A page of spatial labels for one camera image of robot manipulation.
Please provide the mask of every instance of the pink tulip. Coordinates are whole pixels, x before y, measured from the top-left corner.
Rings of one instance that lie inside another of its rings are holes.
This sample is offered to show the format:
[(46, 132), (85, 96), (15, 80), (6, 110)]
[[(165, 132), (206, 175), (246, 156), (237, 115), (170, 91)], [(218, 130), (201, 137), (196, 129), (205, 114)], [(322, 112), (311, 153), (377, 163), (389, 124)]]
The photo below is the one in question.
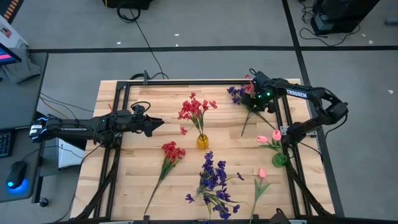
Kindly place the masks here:
[(260, 176), (261, 178), (266, 178), (267, 174), (266, 174), (266, 170), (265, 170), (264, 168), (261, 168), (261, 169), (259, 170), (259, 176)]
[(275, 141), (280, 141), (280, 139), (282, 138), (282, 135), (280, 134), (279, 130), (275, 130), (274, 133), (272, 133), (272, 138)]
[(265, 136), (257, 136), (256, 140), (258, 143), (261, 143), (261, 144), (265, 144), (268, 141), (267, 137), (265, 137)]

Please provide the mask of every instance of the robotic arm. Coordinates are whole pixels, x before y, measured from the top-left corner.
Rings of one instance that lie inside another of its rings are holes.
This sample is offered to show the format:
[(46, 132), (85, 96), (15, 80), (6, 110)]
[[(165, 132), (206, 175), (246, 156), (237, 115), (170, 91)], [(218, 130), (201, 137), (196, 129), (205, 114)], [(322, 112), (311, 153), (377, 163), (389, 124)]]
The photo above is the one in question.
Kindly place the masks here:
[(133, 114), (128, 110), (120, 110), (91, 119), (60, 119), (48, 115), (34, 122), (30, 127), (29, 137), (32, 142), (42, 142), (55, 137), (92, 139), (105, 147), (113, 147), (118, 133), (144, 132), (147, 137), (151, 137), (153, 130), (164, 124), (162, 119), (144, 114), (146, 109), (141, 105), (135, 104), (131, 108)]
[[(269, 113), (275, 111), (275, 104), (271, 100), (279, 99), (284, 95), (299, 97), (310, 101), (314, 107), (316, 116), (304, 123), (295, 122), (288, 127), (287, 136), (284, 142), (297, 144), (306, 137), (306, 133), (319, 128), (321, 125), (336, 124), (342, 117), (348, 114), (347, 103), (343, 103), (331, 91), (322, 87), (302, 86), (291, 84), (283, 78), (269, 78), (262, 72), (254, 74), (254, 96), (244, 96), (244, 103), (257, 111), (264, 111), (268, 108)], [(329, 101), (331, 105), (324, 109), (322, 100)]]

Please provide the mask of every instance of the computer mouse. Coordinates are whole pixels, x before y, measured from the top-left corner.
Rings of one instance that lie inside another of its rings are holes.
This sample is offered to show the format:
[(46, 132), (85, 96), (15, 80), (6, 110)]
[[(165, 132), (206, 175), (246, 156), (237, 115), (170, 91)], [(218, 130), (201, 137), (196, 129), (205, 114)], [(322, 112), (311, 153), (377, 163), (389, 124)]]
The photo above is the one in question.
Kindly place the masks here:
[(26, 173), (26, 162), (18, 161), (10, 166), (8, 171), (6, 183), (8, 188), (16, 189), (21, 186)]

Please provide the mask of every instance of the keyboard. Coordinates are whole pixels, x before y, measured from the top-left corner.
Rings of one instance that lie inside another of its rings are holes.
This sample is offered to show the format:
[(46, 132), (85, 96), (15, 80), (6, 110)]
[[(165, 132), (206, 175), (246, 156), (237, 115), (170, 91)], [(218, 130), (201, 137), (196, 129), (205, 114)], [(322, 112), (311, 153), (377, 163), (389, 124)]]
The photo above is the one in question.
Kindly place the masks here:
[(11, 156), (12, 144), (12, 131), (0, 131), (0, 158)]

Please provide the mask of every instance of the desk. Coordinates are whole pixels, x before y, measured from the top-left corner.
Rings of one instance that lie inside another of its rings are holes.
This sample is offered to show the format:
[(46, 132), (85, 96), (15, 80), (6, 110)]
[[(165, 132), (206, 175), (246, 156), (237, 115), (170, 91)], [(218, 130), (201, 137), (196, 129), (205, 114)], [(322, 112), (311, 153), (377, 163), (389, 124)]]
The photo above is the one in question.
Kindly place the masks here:
[[(236, 86), (244, 80), (235, 80)], [(250, 217), (251, 206), (254, 202), (254, 178), (260, 167), (267, 171), (266, 181), (270, 182), (270, 187), (257, 203), (255, 213), (261, 219), (267, 219), (275, 214), (276, 208), (281, 208), (288, 217), (294, 217), (290, 190), (287, 181), (287, 174), (284, 168), (275, 168), (271, 158), (274, 151), (258, 147), (256, 136), (271, 136), (273, 129), (253, 116), (246, 130), (241, 137), (241, 131), (247, 112), (239, 105), (232, 104), (231, 97), (226, 92), (225, 85), (231, 80), (212, 80), (208, 83), (212, 85), (188, 85), (179, 84), (183, 81), (161, 80), (155, 81), (158, 85), (131, 86), (128, 95), (129, 105), (136, 101), (149, 101), (152, 105), (147, 112), (148, 115), (162, 118), (165, 124), (154, 131), (153, 137), (147, 138), (143, 134), (124, 133), (121, 146), (121, 157), (119, 161), (118, 177), (114, 192), (114, 202), (112, 206), (112, 220), (142, 220), (144, 209), (149, 197), (157, 183), (160, 174), (160, 167), (164, 158), (161, 146), (164, 143), (175, 141), (178, 147), (187, 150), (187, 155), (166, 177), (158, 188), (155, 197), (148, 209), (147, 214), (151, 220), (198, 220), (207, 219), (208, 211), (204, 202), (197, 200), (196, 203), (188, 204), (185, 196), (188, 193), (194, 194), (199, 182), (199, 172), (204, 163), (204, 153), (212, 150), (214, 160), (226, 160), (226, 172), (228, 175), (236, 175), (240, 172), (245, 181), (231, 180), (228, 191), (235, 201), (244, 201), (249, 205), (241, 204), (241, 209), (237, 214), (232, 214), (232, 219), (248, 219)], [(109, 113), (108, 104), (113, 105), (116, 93), (116, 81), (102, 81), (99, 87), (98, 97), (94, 116)], [(205, 117), (205, 133), (210, 139), (210, 148), (201, 151), (196, 148), (196, 138), (198, 133), (193, 129), (186, 136), (180, 134), (180, 127), (189, 128), (192, 124), (186, 120), (178, 120), (177, 112), (181, 109), (182, 102), (187, 100), (190, 93), (197, 93), (198, 100), (215, 100), (218, 104), (217, 110), (209, 110)], [(119, 97), (118, 109), (123, 103), (123, 92)], [(305, 100), (288, 97), (290, 111), (293, 121), (305, 121), (309, 119), (308, 108)], [(263, 116), (277, 126), (275, 114), (263, 113)], [(306, 138), (305, 144), (317, 147), (315, 139)], [(88, 144), (86, 154), (95, 148)], [(313, 192), (318, 201), (333, 213), (333, 204), (326, 182), (325, 172), (319, 155), (305, 146), (298, 147), (303, 164), (303, 172), (308, 188)], [(85, 205), (91, 200), (98, 188), (100, 171), (104, 157), (104, 149), (98, 149), (83, 163), (75, 199), (73, 202), (71, 217), (78, 215)], [(111, 153), (109, 166), (113, 160)], [(298, 205), (300, 213), (304, 213), (303, 200), (299, 188)], [(100, 216), (104, 216), (107, 192), (103, 197)]]
[[(42, 73), (30, 78), (20, 85), (10, 83), (8, 78), (0, 82), (0, 129), (19, 128), (30, 126), (39, 99), (40, 89), (47, 66), (48, 55), (45, 53), (31, 54), (32, 62), (42, 68)], [(42, 149), (30, 154), (26, 159), (26, 186), (24, 190), (10, 192), (6, 187), (7, 172), (14, 162), (21, 160), (26, 154), (41, 147), (41, 144), (32, 143), (29, 138), (30, 128), (17, 129), (14, 133), (12, 156), (0, 159), (0, 202), (21, 200), (32, 195), (39, 165), (39, 154)]]

